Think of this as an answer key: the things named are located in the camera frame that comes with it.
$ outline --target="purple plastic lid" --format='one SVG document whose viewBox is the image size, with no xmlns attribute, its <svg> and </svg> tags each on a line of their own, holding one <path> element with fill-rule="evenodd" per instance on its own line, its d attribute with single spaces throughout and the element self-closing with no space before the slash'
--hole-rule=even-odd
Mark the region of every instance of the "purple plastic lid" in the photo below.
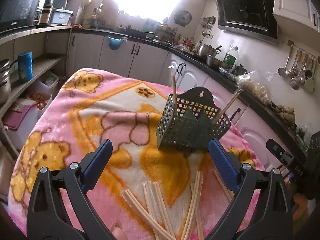
<svg viewBox="0 0 320 240">
<path fill-rule="evenodd" d="M 23 105 L 19 102 L 14 102 L 10 109 L 4 114 L 2 119 L 3 124 L 6 125 L 11 131 L 18 130 L 23 118 L 26 116 L 28 111 L 36 107 L 37 103 L 31 103 L 30 105 Z"/>
</svg>

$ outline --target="blue gripper pad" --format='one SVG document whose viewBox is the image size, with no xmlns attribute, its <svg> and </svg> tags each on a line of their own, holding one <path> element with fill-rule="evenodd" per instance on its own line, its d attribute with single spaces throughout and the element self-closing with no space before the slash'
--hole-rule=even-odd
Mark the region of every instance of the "blue gripper pad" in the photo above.
<svg viewBox="0 0 320 240">
<path fill-rule="evenodd" d="M 81 185 L 82 191 L 86 194 L 89 190 L 94 189 L 98 179 L 103 172 L 112 155 L 112 143 L 105 139 L 94 153 L 92 161 L 87 168 L 83 171 L 83 184 Z"/>
<path fill-rule="evenodd" d="M 214 165 L 217 167 L 226 187 L 236 194 L 240 189 L 240 161 L 238 158 L 232 153 L 226 152 L 217 139 L 210 141 L 209 155 L 213 160 Z"/>
</svg>

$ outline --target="green label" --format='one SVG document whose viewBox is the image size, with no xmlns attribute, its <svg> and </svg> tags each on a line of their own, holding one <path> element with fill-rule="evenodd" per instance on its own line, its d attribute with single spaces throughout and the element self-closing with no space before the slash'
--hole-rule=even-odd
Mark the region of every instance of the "green label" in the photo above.
<svg viewBox="0 0 320 240">
<path fill-rule="evenodd" d="M 236 58 L 230 54 L 226 54 L 224 57 L 223 63 L 227 64 L 230 67 L 233 67 L 233 64 L 236 62 Z"/>
</svg>

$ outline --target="microwave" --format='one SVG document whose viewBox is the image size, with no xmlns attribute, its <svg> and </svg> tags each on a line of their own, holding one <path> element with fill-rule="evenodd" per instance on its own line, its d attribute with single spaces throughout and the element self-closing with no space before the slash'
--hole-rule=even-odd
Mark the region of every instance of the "microwave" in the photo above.
<svg viewBox="0 0 320 240">
<path fill-rule="evenodd" d="M 276 44 L 278 23 L 273 16 L 274 2 L 275 0 L 216 0 L 218 28 Z"/>
<path fill-rule="evenodd" d="M 0 12 L 0 33 L 39 24 L 45 0 L 7 0 Z"/>
</svg>

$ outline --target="fleece tablecloth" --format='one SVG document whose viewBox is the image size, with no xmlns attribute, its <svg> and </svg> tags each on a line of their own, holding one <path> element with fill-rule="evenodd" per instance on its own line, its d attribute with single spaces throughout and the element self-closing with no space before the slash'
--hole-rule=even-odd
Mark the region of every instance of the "fleece tablecloth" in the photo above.
<svg viewBox="0 0 320 240">
<path fill-rule="evenodd" d="M 175 149 L 157 149 L 156 128 L 169 93 L 170 87 L 102 70 L 76 72 L 34 127 L 15 164 L 9 214 L 22 232 L 26 234 L 28 203 L 39 169 L 47 166 L 57 170 L 80 162 L 108 138 L 113 144 L 112 157 L 95 188 L 87 193 L 105 225 L 110 228 L 120 220 L 129 239 L 154 239 L 152 229 L 122 198 L 121 191 L 129 188 L 146 208 L 142 182 L 160 181 L 169 219 L 180 239 L 191 200 L 190 183 L 196 171 L 201 171 L 200 213 L 206 236 L 229 202 L 208 153 L 199 151 L 186 157 Z M 241 162 L 264 169 L 233 124 L 220 142 Z M 61 194 L 73 226 L 81 230 L 66 191 Z M 247 227 L 257 199 L 255 192 L 239 230 Z M 196 230 L 190 239 L 198 239 Z"/>
</svg>

